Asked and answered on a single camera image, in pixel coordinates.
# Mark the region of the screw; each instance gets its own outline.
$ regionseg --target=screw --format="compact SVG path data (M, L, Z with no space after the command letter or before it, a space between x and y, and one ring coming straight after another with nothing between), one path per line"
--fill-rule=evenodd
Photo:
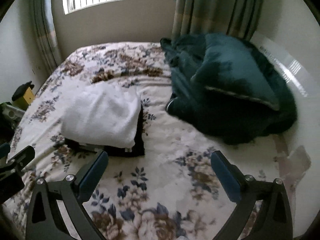
M72 181L75 178L72 174L66 176L66 181Z
M253 181L254 180L254 177L252 175L245 175L245 180L246 181Z
M279 184L279 185L281 185L282 184L282 180L281 179L276 179L276 184Z
M40 178L37 180L37 184L41 185L44 182L44 179Z

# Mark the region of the bedsheet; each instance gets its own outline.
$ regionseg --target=bedsheet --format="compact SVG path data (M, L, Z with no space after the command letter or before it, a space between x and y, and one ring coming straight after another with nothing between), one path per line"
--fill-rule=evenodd
M27 145L36 151L22 177L25 188L4 205L21 235L37 178L62 180L94 156L64 144L60 120L74 89L95 82L135 86L143 105L145 156L110 157L91 199L84 203L106 239L212 239L235 207L210 166L214 150L256 179L281 177L294 213L295 187L310 165L307 157L302 166L289 158L281 135L227 146L169 116L164 107L172 93L170 69L160 44L108 43L72 53L38 91L15 132L9 157ZM304 158L303 146L293 155ZM65 217L66 210L60 206ZM249 233L259 206L257 202L241 237ZM65 221L71 236L78 238L71 221Z

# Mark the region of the blanket fold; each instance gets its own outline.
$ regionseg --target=blanket fold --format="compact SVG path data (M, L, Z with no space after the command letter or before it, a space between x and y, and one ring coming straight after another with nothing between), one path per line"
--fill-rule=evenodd
M281 133L297 119L284 79L250 42L187 34L161 47L172 70L166 111L227 144Z

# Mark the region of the curtain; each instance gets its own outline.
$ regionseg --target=curtain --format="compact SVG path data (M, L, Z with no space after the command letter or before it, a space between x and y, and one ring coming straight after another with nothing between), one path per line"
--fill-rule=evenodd
M37 44L48 75L62 63L53 25L51 0L31 0L31 18L34 22Z
M186 33L223 32L249 40L263 0L177 0L172 39Z

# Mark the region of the dark cloth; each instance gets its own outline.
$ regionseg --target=dark cloth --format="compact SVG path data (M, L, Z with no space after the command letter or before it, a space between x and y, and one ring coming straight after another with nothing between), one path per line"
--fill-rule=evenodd
M297 119L284 79L251 43L188 34L175 42L163 38L161 47L172 71L166 111L200 132L235 145L284 132Z
M3 108L0 104L0 145L5 142L10 142L14 135L14 129L12 128L11 123L4 117L2 112Z
M145 155L144 143L142 140L142 130L143 130L143 108L141 106L141 110L138 117L137 123L137 132L134 137L134 146L131 149L126 148L117 148L113 146L102 146L103 150L105 150L109 156L117 156L117 157L138 157ZM78 142L65 139L64 142L68 145L69 148L76 151L83 151Z
M24 93L27 91L28 88L33 89L35 85L32 84L32 81L29 81L28 83L25 83L17 88L15 93L13 94L11 100L14 102L18 98L22 97Z

